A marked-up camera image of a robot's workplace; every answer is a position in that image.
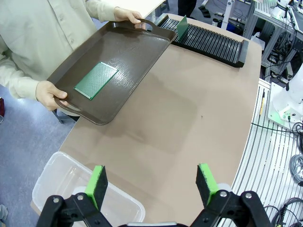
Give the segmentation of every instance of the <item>person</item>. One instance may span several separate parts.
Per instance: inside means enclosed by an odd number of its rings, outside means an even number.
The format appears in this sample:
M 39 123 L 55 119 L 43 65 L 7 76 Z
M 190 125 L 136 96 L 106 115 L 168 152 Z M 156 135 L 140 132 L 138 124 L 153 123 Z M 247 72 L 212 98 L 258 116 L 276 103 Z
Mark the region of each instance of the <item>person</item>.
M 64 99 L 67 93 L 46 79 L 97 31 L 92 17 L 133 24 L 142 18 L 102 0 L 2 0 L 0 84 L 13 97 L 37 100 L 48 110 L 59 108 L 54 96 Z
M 194 19 L 190 15 L 194 11 L 196 3 L 197 0 L 178 0 L 178 15 Z

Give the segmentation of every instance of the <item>table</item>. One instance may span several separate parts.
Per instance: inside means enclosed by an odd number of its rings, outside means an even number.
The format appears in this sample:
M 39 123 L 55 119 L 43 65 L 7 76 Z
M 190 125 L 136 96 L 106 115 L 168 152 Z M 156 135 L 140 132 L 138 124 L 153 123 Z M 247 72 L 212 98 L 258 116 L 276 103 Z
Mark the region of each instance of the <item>table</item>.
M 283 31 L 285 31 L 285 28 L 287 28 L 288 33 L 294 34 L 294 29 L 291 24 L 290 26 L 285 26 L 285 23 L 283 21 L 271 17 L 271 7 L 276 6 L 276 2 L 277 0 L 264 0 L 263 3 L 252 1 L 248 16 L 246 18 L 247 23 L 245 25 L 243 33 L 243 37 L 250 39 L 258 18 L 266 21 L 262 33 L 267 33 L 268 35 L 270 35 L 274 28 L 274 32 L 262 54 L 262 66 L 264 67 L 269 67 L 271 65 L 267 58 L 270 52 L 272 51 L 273 47 L 275 46 L 279 36 Z M 297 33 L 297 38 L 303 40 L 303 35 Z M 294 49 L 290 51 L 289 55 L 285 59 L 285 62 L 290 61 L 295 55 L 295 53 L 296 50 Z M 282 64 L 278 66 L 271 66 L 270 68 L 273 72 L 280 74 L 284 71 L 286 66 L 287 64 Z
M 197 164 L 208 163 L 218 183 L 231 185 L 235 178 L 260 65 L 261 48 L 253 42 L 241 69 L 170 45 L 111 123 L 97 126 L 80 118 L 60 151 L 91 169 L 105 165 L 109 181 L 144 205 L 145 222 L 189 225 L 203 208 Z
M 165 0 L 106 0 L 118 7 L 138 11 L 143 18 L 151 14 L 152 22 L 156 20 L 155 9 Z

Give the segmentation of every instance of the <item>gray carpet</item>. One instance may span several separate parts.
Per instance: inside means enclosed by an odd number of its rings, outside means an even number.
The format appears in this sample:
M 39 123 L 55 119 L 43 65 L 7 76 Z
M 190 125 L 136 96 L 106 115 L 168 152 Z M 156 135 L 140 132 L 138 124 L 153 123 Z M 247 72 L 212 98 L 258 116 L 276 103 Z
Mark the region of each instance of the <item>gray carpet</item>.
M 224 12 L 227 0 L 210 0 L 206 8 L 212 18 L 214 12 Z M 211 24 L 197 8 L 192 17 Z M 169 0 L 169 13 L 178 13 L 178 1 Z M 234 15 L 245 18 L 249 5 L 237 2 Z M 94 21 L 99 28 L 101 23 Z M 6 115 L 0 124 L 0 204 L 9 209 L 7 227 L 34 227 L 38 216 L 30 208 L 33 187 L 50 156 L 74 126 L 74 121 L 60 124 L 55 116 L 38 102 L 12 98 L 0 86 L 5 99 Z

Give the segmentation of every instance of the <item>machine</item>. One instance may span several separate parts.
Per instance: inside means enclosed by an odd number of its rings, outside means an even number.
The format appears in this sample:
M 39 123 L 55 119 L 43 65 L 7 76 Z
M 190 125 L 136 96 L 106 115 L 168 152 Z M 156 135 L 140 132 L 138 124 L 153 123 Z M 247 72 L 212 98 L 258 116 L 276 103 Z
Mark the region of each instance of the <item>machine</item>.
M 268 118 L 289 130 L 303 121 L 303 64 L 284 88 L 272 83 Z
M 301 122 L 303 116 L 303 64 L 295 77 L 273 99 L 283 121 Z
M 288 4 L 289 0 L 278 0 L 276 3 L 276 7 L 271 12 L 271 16 L 278 19 L 278 20 L 285 20 L 288 18 L 290 20 L 290 16 L 287 13 L 288 12 Z

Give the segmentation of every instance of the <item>metal stand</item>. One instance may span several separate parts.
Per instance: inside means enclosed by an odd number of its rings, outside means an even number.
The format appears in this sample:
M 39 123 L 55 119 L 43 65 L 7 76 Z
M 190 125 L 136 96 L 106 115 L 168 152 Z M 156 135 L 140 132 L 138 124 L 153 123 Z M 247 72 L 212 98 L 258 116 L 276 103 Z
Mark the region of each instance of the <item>metal stand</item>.
M 233 9 L 235 8 L 235 0 L 228 0 L 227 1 L 227 5 L 226 5 L 226 10 L 225 10 L 225 13 L 224 13 L 224 19 L 222 21 L 222 26 L 221 28 L 226 30 L 227 28 L 227 25 L 228 25 L 228 20 L 229 20 L 229 17 L 230 15 L 233 13 Z
M 252 3 L 250 4 L 250 9 L 248 11 L 248 15 L 246 17 L 246 24 L 244 27 L 244 32 L 243 32 L 243 37 L 250 39 L 252 36 L 252 33 L 254 31 L 254 28 L 256 26 L 258 17 L 254 15 L 254 11 L 255 11 L 255 1 L 252 1 Z
M 249 13 L 247 16 L 247 23 L 245 24 L 243 37 L 250 39 L 253 33 L 253 30 L 256 26 L 258 18 L 263 19 L 266 21 L 262 32 L 260 34 L 260 38 L 262 40 L 268 39 L 268 44 L 263 52 L 262 55 L 262 66 L 269 67 L 271 66 L 270 62 L 267 60 L 268 56 L 272 52 L 273 47 L 276 44 L 276 41 L 278 40 L 279 36 L 282 32 L 285 31 L 285 27 L 287 27 L 287 32 L 290 34 L 294 34 L 295 31 L 291 25 L 285 26 L 285 22 L 278 20 L 276 18 L 271 17 L 271 11 L 272 7 L 276 5 L 276 0 L 265 0 L 263 3 L 256 3 L 255 1 L 252 1 L 249 9 Z M 303 40 L 303 35 L 300 33 L 297 33 L 297 38 L 299 40 Z M 285 58 L 284 62 L 290 61 L 293 56 L 295 55 L 296 51 L 292 50 L 289 55 Z M 270 69 L 277 73 L 281 74 L 284 69 L 286 68 L 287 64 L 280 64 L 271 66 Z

